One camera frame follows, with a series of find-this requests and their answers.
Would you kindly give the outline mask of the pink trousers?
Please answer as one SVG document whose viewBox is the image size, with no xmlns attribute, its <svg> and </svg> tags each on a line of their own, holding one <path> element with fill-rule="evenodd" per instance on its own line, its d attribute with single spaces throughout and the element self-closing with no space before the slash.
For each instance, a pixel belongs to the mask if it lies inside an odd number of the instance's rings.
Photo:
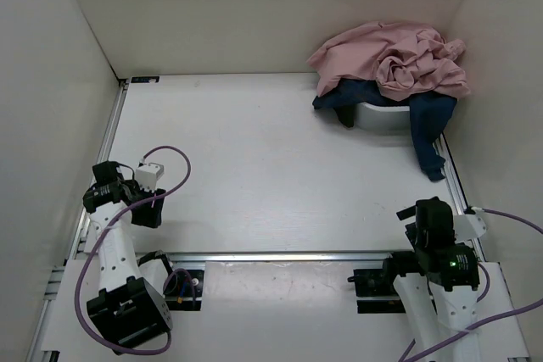
<svg viewBox="0 0 543 362">
<path fill-rule="evenodd" d="M 381 95 L 396 102 L 431 91 L 459 99 L 470 94 L 456 64 L 465 50 L 463 41 L 447 41 L 430 25 L 374 21 L 327 40 L 307 64 L 320 76 L 319 97 L 351 79 L 376 81 Z"/>
</svg>

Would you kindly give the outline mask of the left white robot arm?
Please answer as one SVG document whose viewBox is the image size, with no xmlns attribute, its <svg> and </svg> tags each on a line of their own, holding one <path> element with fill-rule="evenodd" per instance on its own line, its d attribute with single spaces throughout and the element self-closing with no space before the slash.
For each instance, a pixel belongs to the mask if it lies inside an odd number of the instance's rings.
<svg viewBox="0 0 543 362">
<path fill-rule="evenodd" d="M 163 165 L 141 163 L 130 179 L 121 168 L 115 161 L 94 165 L 95 182 L 83 196 L 95 236 L 102 241 L 98 295 L 87 301 L 87 314 L 104 340 L 135 348 L 171 330 L 164 294 L 175 290 L 178 274 L 165 253 L 138 258 L 133 246 L 133 226 L 160 226 L 163 200 L 146 202 L 115 218 L 131 204 L 162 194 L 157 182 Z"/>
</svg>

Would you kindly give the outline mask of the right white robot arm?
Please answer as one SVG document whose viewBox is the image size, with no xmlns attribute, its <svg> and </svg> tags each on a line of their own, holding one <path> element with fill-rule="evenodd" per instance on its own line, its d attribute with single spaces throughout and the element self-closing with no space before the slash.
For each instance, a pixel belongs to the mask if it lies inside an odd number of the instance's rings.
<svg viewBox="0 0 543 362">
<path fill-rule="evenodd" d="M 456 237 L 451 206 L 437 197 L 398 212 L 409 251 L 391 253 L 377 270 L 355 269 L 347 281 L 357 297 L 397 295 L 413 339 L 407 361 L 480 361 L 477 320 L 479 262 Z"/>
</svg>

